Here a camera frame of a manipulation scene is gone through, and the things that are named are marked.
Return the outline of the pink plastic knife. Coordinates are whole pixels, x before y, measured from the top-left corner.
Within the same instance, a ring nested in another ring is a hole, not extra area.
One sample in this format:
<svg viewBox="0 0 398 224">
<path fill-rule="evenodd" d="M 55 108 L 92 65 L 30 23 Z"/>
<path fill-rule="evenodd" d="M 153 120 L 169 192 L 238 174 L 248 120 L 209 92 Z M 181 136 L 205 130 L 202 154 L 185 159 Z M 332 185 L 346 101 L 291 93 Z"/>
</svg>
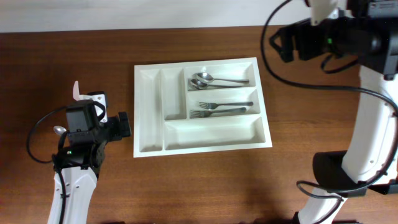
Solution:
<svg viewBox="0 0 398 224">
<path fill-rule="evenodd" d="M 73 99 L 75 101 L 80 101 L 81 100 L 80 88 L 79 88 L 79 82 L 78 81 L 74 82 L 72 94 L 73 94 Z"/>
</svg>

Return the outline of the steel spoon patterned handle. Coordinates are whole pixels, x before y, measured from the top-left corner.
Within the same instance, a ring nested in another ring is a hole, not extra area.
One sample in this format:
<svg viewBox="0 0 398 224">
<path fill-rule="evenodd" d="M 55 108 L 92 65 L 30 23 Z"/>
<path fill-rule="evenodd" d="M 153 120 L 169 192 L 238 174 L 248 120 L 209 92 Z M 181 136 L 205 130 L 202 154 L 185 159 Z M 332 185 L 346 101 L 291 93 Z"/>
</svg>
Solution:
<svg viewBox="0 0 398 224">
<path fill-rule="evenodd" d="M 65 134 L 67 132 L 67 129 L 64 128 L 63 126 L 54 126 L 53 130 L 59 136 Z"/>
</svg>

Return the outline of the steel fork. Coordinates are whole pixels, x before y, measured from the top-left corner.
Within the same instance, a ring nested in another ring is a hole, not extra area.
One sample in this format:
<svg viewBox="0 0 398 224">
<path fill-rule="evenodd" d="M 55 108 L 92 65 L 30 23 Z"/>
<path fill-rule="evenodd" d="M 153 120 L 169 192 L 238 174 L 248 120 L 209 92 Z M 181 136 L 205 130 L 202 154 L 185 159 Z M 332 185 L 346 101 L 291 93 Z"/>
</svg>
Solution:
<svg viewBox="0 0 398 224">
<path fill-rule="evenodd" d="M 227 110 L 191 110 L 190 117 L 191 118 L 209 118 L 213 114 L 220 113 L 245 113 L 247 109 L 245 107 L 227 109 Z"/>
<path fill-rule="evenodd" d="M 206 103 L 206 102 L 198 102 L 198 106 L 200 108 L 206 110 L 215 110 L 219 106 L 252 106 L 254 103 L 249 102 L 241 102 L 241 103 Z"/>
</svg>

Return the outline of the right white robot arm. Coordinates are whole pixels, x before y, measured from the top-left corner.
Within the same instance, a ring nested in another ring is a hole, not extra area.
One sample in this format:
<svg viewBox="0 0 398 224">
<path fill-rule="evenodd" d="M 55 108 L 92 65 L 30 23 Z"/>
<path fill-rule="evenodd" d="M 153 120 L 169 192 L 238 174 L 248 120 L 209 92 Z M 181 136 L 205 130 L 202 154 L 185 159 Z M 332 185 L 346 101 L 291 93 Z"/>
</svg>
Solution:
<svg viewBox="0 0 398 224">
<path fill-rule="evenodd" d="M 361 84 L 353 136 L 345 151 L 313 157 L 316 181 L 293 223 L 334 223 L 351 197 L 397 192 L 397 2 L 307 1 L 308 19 L 279 29 L 270 46 L 284 62 L 354 56 Z"/>
</svg>

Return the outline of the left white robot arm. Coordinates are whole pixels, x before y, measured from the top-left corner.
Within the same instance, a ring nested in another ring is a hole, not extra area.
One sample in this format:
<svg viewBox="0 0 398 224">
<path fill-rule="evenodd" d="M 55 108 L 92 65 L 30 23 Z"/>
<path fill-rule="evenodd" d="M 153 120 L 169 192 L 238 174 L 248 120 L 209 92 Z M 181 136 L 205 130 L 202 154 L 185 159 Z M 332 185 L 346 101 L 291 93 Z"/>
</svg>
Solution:
<svg viewBox="0 0 398 224">
<path fill-rule="evenodd" d="M 131 135 L 126 112 L 92 128 L 71 128 L 60 138 L 53 155 L 54 195 L 48 223 L 86 223 L 105 146 Z"/>
</svg>

